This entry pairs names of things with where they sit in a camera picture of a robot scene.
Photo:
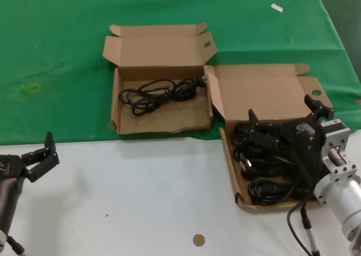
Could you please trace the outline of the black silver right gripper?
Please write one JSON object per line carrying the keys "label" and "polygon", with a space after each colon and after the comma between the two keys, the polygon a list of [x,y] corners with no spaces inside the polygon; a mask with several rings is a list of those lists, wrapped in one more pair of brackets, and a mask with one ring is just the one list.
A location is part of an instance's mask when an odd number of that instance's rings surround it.
{"label": "black silver right gripper", "polygon": [[[280,151],[281,136],[311,190],[328,175],[332,183],[348,179],[358,182],[356,165],[346,155],[351,130],[341,120],[333,120],[334,109],[320,100],[306,95],[304,102],[311,110],[307,118],[282,125],[260,122],[254,111],[248,110],[249,140],[262,148]],[[321,118],[327,122],[318,122]]]}

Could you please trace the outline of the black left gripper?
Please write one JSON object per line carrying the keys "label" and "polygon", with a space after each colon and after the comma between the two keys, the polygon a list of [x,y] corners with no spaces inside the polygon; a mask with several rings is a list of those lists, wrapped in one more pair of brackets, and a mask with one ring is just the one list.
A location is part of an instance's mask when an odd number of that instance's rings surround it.
{"label": "black left gripper", "polygon": [[56,145],[50,131],[41,149],[21,157],[1,155],[1,231],[9,231],[11,228],[25,177],[34,183],[59,163]]}

